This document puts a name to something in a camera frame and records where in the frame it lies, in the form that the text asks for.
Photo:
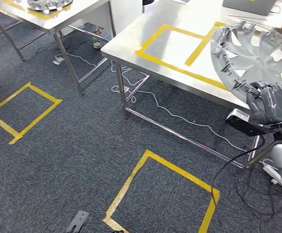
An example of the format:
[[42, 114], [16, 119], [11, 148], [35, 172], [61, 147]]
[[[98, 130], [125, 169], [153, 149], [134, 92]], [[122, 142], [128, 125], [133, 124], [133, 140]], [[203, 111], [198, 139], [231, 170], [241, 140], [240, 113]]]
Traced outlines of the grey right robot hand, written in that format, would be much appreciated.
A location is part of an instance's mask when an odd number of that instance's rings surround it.
[[247, 93], [246, 103], [259, 124], [271, 125], [282, 122], [282, 85], [264, 86], [258, 96]]

